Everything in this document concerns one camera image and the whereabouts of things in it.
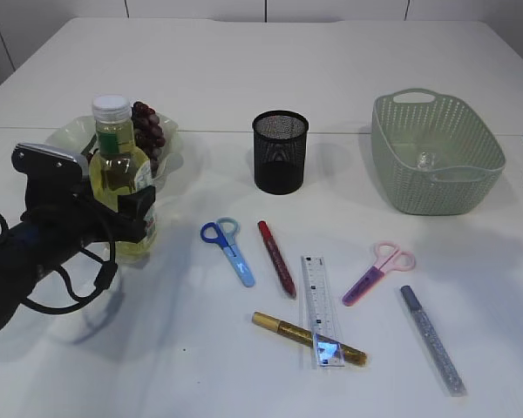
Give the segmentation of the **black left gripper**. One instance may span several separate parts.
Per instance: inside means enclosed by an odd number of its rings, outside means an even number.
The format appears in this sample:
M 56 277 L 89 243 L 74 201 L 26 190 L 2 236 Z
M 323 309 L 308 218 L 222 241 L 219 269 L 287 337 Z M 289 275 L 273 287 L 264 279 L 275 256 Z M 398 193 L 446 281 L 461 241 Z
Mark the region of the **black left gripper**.
M 146 214 L 154 185 L 117 197 L 114 212 L 94 198 L 89 164 L 78 152 L 46 144 L 19 143 L 11 154 L 27 178 L 25 212 L 10 238 L 32 252 L 76 252 L 94 242 L 137 243 L 146 237 Z

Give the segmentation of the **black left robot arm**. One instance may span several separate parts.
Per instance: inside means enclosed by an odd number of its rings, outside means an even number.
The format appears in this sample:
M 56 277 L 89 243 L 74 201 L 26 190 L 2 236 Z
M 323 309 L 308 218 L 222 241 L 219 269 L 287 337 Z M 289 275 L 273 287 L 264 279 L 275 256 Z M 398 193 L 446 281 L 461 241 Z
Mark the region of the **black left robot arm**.
M 19 143 L 11 163 L 27 177 L 26 210 L 13 227 L 0 214 L 0 330 L 21 305 L 61 315 L 99 297 L 118 270 L 116 242 L 145 238 L 145 216 L 155 201 L 155 188 L 149 185 L 119 197 L 120 210 L 113 211 L 94 198 L 86 158 L 52 146 Z M 74 293 L 63 267 L 78 253 L 100 264 L 94 289 L 86 296 Z M 72 305 L 48 307 L 31 300 L 37 283 L 52 272 L 62 278 Z

